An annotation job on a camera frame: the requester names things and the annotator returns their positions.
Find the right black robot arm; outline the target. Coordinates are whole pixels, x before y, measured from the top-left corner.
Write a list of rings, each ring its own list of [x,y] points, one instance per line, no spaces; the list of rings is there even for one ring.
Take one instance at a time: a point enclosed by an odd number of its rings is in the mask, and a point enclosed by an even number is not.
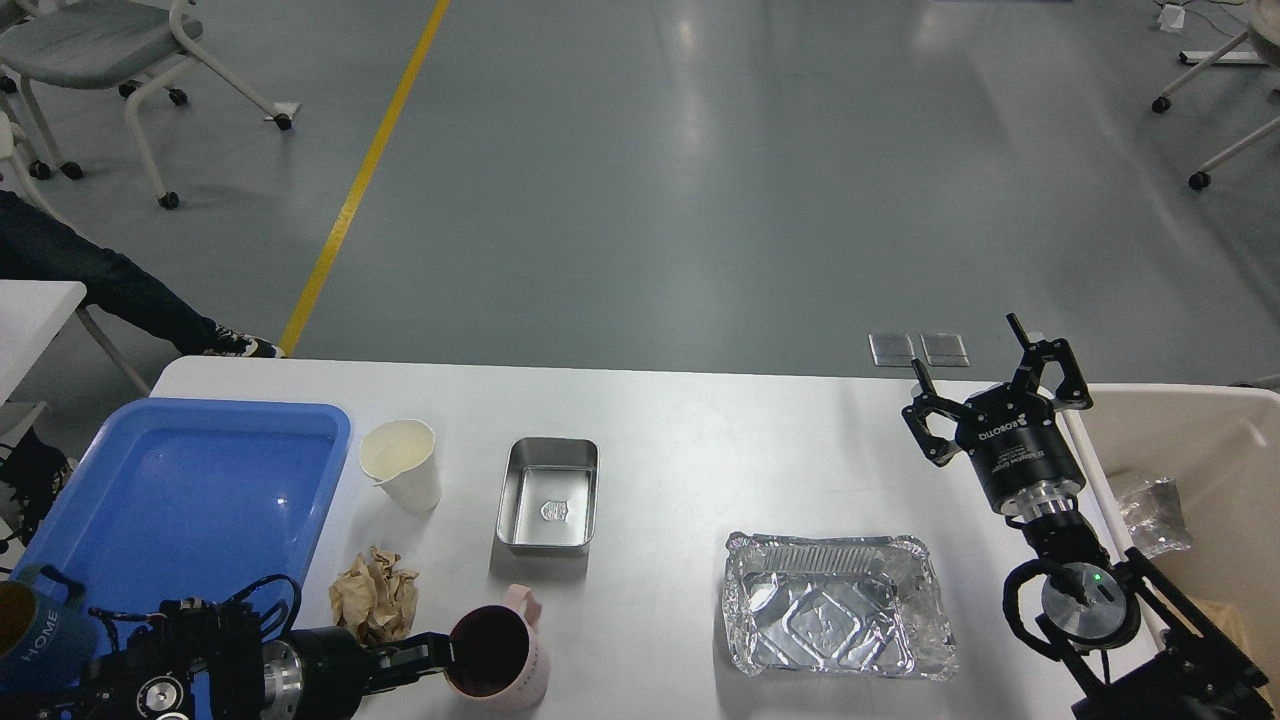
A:
[[[1028,334],[1012,377],[963,401],[911,360],[918,387],[902,409],[923,456],[970,461],[989,509],[1033,559],[1002,589],[1011,633],[1059,662],[1082,689],[1076,719],[1271,719],[1263,670],[1137,548],[1114,561],[1079,509],[1087,479],[1059,427],[1092,406],[1065,338]]]

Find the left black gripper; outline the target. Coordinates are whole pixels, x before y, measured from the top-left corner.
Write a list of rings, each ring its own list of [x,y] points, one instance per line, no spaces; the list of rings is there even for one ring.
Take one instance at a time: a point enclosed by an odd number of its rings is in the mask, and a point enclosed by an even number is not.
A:
[[[289,632],[262,647],[262,717],[351,719],[365,697],[454,665],[445,633],[424,632],[372,653],[340,626]]]

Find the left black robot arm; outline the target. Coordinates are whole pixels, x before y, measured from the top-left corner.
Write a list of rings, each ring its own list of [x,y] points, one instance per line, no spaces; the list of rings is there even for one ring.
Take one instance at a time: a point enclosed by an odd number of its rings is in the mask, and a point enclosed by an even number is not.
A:
[[[451,638],[425,632],[362,646],[340,626],[298,629],[301,587],[260,612],[270,574],[214,603],[168,600],[146,614],[92,607],[110,650],[74,664],[56,689],[3,685],[14,719],[351,719],[364,700],[456,664]]]

